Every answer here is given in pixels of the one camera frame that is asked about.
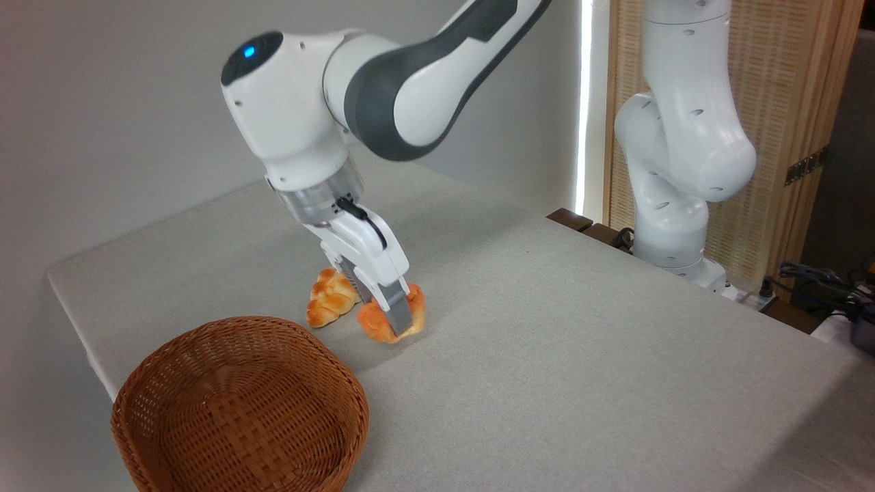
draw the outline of bright light strip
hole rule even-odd
[[[590,110],[590,58],[592,55],[592,0],[580,6],[580,117],[577,134],[577,185],[574,190],[574,212],[584,212],[584,181],[586,178],[586,120]]]

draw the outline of wicker basket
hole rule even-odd
[[[140,490],[340,490],[368,402],[301,326],[229,318],[147,357],[115,399],[112,430]]]

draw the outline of gray tablecloth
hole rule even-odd
[[[396,346],[354,313],[317,331],[371,408],[349,489],[875,488],[872,367],[501,198],[354,156],[428,308]],[[114,397],[204,322],[304,324],[326,266],[256,184],[49,278]]]

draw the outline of wooden cabinet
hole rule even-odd
[[[738,115],[757,150],[747,188],[710,204],[706,256],[759,282],[802,256],[863,0],[734,0],[730,79]],[[605,217],[634,226],[634,198],[613,116],[648,90],[641,75],[643,0],[612,1]]]

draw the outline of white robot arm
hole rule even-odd
[[[635,196],[634,254],[720,293],[725,270],[703,254],[706,201],[737,194],[756,165],[729,83],[731,3],[645,1],[651,92],[630,98],[614,125]]]
[[[222,69],[228,108],[266,180],[362,299],[377,299],[396,334],[410,326],[410,265],[388,224],[358,203],[361,178],[343,133],[390,160],[432,151],[549,3],[468,0],[412,46],[357,31],[267,32]]]

